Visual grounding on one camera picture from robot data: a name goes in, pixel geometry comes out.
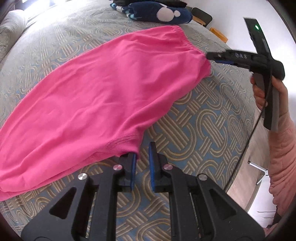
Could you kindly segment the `right forearm pink sleeve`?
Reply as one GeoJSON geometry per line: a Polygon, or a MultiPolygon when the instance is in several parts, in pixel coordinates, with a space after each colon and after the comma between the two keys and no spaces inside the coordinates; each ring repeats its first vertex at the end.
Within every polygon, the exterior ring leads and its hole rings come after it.
{"type": "Polygon", "coordinates": [[[289,113],[280,117],[278,132],[270,132],[268,142],[269,192],[278,214],[284,216],[295,196],[295,125],[289,113]]]}

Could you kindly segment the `right hand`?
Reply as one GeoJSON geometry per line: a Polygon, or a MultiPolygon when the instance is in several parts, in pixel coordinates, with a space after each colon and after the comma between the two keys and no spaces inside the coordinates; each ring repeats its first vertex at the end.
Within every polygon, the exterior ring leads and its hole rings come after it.
{"type": "MultiPolygon", "coordinates": [[[[264,106],[267,106],[267,103],[264,104],[265,100],[265,94],[264,91],[261,90],[255,83],[254,79],[255,75],[253,74],[252,77],[250,78],[250,82],[252,84],[253,88],[253,93],[254,93],[254,98],[255,98],[255,103],[256,106],[262,110],[264,106]]],[[[279,79],[276,79],[274,76],[271,79],[271,83],[275,89],[278,90],[279,92],[279,97],[280,97],[280,110],[279,114],[280,116],[288,113],[288,91],[283,82],[279,79]]]]}

